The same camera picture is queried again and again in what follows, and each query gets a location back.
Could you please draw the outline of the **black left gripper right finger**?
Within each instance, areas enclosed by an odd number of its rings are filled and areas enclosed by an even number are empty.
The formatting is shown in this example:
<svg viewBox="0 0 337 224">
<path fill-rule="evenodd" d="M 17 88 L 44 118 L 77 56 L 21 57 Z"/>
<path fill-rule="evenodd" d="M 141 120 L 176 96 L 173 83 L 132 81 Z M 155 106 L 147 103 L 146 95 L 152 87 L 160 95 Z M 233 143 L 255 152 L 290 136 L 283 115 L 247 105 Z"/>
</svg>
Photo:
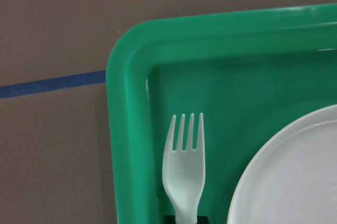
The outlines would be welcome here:
<svg viewBox="0 0 337 224">
<path fill-rule="evenodd" d="M 207 216 L 197 216 L 197 224 L 210 224 Z"/>
</svg>

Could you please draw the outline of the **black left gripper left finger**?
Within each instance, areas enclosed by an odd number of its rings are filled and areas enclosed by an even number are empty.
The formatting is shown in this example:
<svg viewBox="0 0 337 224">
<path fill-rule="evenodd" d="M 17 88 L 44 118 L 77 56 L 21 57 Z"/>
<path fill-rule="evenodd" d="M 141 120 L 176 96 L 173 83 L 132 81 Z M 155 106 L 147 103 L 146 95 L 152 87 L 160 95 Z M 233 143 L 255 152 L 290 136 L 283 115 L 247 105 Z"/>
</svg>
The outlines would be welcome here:
<svg viewBox="0 0 337 224">
<path fill-rule="evenodd" d="M 175 222 L 175 216 L 174 215 L 166 215 L 163 217 L 163 223 L 164 224 L 176 224 Z"/>
</svg>

